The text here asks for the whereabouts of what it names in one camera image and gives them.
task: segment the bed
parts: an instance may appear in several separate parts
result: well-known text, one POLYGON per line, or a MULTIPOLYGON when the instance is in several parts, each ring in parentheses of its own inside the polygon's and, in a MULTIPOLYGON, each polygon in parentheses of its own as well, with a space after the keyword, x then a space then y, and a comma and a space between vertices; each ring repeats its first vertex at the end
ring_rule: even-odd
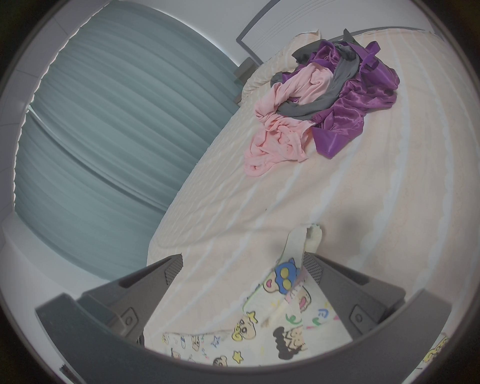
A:
POLYGON ((444 333, 458 325, 480 271, 479 99, 453 50, 431 32, 401 28, 355 36, 400 78, 389 110, 367 114, 363 134, 333 159, 315 151, 247 177, 243 153, 259 127, 253 106, 278 71, 291 71, 296 36, 262 64, 242 105, 185 181, 155 232, 148 263, 181 253, 184 267, 145 328, 232 329, 242 304, 280 256, 292 228, 317 223, 317 253, 403 287, 427 287, 453 304, 444 333))

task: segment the curtain fold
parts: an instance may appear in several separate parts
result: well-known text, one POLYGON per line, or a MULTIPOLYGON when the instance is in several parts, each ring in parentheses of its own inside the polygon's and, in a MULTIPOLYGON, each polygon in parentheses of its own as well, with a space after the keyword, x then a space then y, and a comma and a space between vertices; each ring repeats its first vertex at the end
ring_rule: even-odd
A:
POLYGON ((115 279, 238 106, 235 64, 177 20, 113 1, 60 51, 19 141, 15 210, 46 244, 115 279))

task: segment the pillow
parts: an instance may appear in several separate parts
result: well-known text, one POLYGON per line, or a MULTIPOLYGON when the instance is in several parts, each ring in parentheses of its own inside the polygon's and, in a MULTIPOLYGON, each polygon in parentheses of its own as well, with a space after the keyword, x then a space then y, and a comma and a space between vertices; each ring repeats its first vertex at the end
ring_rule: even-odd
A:
POLYGON ((320 40, 319 31, 301 33, 291 39, 276 55, 258 67, 247 80, 242 89, 241 102, 243 103, 255 89, 269 83, 275 73, 293 71, 297 67, 297 62, 292 57, 292 54, 297 49, 317 40, 320 40))

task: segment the dark gray fabric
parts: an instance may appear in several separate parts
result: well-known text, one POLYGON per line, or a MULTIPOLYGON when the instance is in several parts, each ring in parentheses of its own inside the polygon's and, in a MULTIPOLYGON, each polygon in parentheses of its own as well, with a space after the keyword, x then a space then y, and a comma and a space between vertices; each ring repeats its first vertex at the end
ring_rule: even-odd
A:
MULTIPOLYGON (((342 41, 358 45, 353 36, 346 29, 344 30, 342 41)), ((305 65, 310 59, 310 55, 318 49, 320 43, 321 40, 307 44, 304 47, 297 49, 292 56, 299 64, 305 65)), ((341 58, 336 66, 332 81, 330 82, 327 91, 309 104, 298 105, 297 103, 287 100, 278 107, 278 114, 287 117, 294 117, 298 120, 311 120, 319 111, 330 108, 333 103, 335 103, 345 81, 351 79, 357 74, 360 65, 360 58, 352 48, 339 44, 340 41, 334 41, 333 43, 335 44, 341 58)), ((272 86, 281 80, 282 72, 278 72, 272 77, 270 85, 272 86)))

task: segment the bed sheet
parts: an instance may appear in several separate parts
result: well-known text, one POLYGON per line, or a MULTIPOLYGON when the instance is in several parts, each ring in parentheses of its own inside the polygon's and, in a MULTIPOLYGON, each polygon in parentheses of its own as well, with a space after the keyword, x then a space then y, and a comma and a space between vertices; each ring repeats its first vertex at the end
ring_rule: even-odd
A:
POLYGON ((367 114, 364 132, 329 160, 283 162, 250 178, 243 152, 259 122, 243 101, 185 181, 149 247, 148 263, 182 253, 184 267, 145 328, 160 350, 163 332, 233 329, 242 304, 271 271, 288 233, 317 223, 318 254, 403 287, 452 302, 457 326, 480 272, 479 100, 452 49, 437 36, 370 31, 378 57, 400 77, 389 110, 367 114))

